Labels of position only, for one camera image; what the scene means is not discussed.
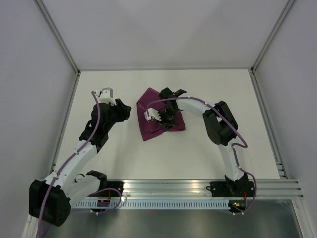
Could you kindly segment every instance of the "maroon fabric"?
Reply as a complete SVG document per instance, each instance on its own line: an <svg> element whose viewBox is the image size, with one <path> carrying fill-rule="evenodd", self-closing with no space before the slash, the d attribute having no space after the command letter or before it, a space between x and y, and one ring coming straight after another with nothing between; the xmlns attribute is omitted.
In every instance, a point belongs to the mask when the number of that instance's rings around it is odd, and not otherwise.
<svg viewBox="0 0 317 238"><path fill-rule="evenodd" d="M144 112L147 109L148 103L156 100L160 100L159 92L154 90L153 88L148 88L137 102L138 121L143 141L150 140L154 137L157 137L158 135L163 134L162 126L160 126L156 120L147 121L144 116ZM164 102L159 102L151 105L151 107L157 111L159 111L160 109L164 109L165 106L166 105ZM169 129L168 131L185 130L185 122L183 120L181 112L179 112L175 116L175 121L176 126Z"/></svg>

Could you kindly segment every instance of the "gray floor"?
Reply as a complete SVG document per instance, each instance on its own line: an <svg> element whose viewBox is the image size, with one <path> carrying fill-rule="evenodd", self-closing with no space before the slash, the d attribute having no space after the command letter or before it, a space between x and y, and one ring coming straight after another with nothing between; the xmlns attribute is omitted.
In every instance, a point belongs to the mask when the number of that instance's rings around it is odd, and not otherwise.
<svg viewBox="0 0 317 238"><path fill-rule="evenodd" d="M46 238L301 238L293 208L257 201L244 216L213 210L118 210L71 214Z"/></svg>

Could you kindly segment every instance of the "folded cloth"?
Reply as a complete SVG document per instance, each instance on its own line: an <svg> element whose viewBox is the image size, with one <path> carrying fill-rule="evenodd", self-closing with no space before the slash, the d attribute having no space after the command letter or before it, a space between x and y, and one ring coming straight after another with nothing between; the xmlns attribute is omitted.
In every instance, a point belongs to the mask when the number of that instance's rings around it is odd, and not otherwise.
<svg viewBox="0 0 317 238"><path fill-rule="evenodd" d="M144 112L147 109L147 105L150 102L156 100L160 100L159 92L154 90L153 88L148 88L137 102L138 121L143 141L150 140L154 137L163 134L164 132L162 126L159 125L159 123L156 120L147 121L144 116ZM151 108L157 111L164 109L165 107L166 104L164 102L158 102L151 105ZM185 122L180 111L175 116L175 122L176 125L168 131L185 130Z"/></svg>

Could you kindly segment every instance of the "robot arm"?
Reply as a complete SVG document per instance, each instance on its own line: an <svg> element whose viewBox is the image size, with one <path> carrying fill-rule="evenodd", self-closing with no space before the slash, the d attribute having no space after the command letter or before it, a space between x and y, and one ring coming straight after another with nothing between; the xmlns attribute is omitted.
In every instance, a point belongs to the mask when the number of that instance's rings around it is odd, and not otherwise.
<svg viewBox="0 0 317 238"><path fill-rule="evenodd" d="M61 226L67 219L71 207L99 189L107 188L106 175L90 171L79 182L74 179L104 146L108 140L108 133L113 125L129 119L131 107L126 106L120 99L113 99L111 88L103 89L98 95L100 108L100 121L97 130L87 145L79 152L78 149L87 142L91 136L98 120L97 105L94 105L91 112L91 120L86 124L85 130L81 133L79 141L75 147L73 158L63 167L57 176L57 171L53 171L43 181L35 180L30 185L29 194L29 214L39 217L44 196L55 180L43 213L43 220Z"/></svg>
<svg viewBox="0 0 317 238"><path fill-rule="evenodd" d="M227 189L232 196L238 194L245 185L248 183L248 176L243 173L238 167L233 153L232 144L236 141L236 134L234 131L221 119L217 117L217 114L210 109L207 105L195 101L189 100L186 91L178 90L173 93L169 88L163 89L159 97L161 99L176 98L180 95L179 100L166 101L166 108L161 111L156 111L150 108L148 112L145 112L147 120L155 119L163 129L168 129L175 126L174 117L179 111L188 111L204 120L206 131L210 140L218 145L221 152L221 156L225 166L225 179ZM223 101L212 104L212 106L224 116L235 129L238 129L238 124L234 119L229 107Z"/></svg>

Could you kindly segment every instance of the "gray wall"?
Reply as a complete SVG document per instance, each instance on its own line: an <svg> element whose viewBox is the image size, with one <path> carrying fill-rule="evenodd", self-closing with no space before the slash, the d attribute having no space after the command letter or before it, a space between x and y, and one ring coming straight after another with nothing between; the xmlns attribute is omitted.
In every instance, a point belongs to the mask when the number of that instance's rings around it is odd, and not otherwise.
<svg viewBox="0 0 317 238"><path fill-rule="evenodd" d="M22 234L28 189L47 175L75 80L32 0L0 7L0 231Z"/></svg>
<svg viewBox="0 0 317 238"><path fill-rule="evenodd" d="M44 0L84 69L251 66L287 0Z"/></svg>
<svg viewBox="0 0 317 238"><path fill-rule="evenodd" d="M317 224L317 1L299 0L258 69L283 162Z"/></svg>

